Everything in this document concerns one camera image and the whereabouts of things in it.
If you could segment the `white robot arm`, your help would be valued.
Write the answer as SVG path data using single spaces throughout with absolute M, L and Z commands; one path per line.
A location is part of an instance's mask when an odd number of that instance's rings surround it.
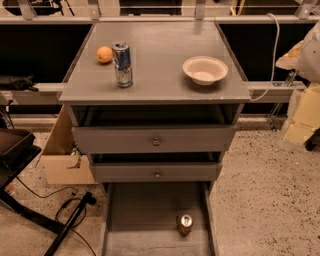
M 309 85 L 295 92 L 296 103 L 289 104 L 284 140 L 305 144 L 320 128 L 320 22 L 306 36 L 276 61 L 281 69 L 293 69 Z

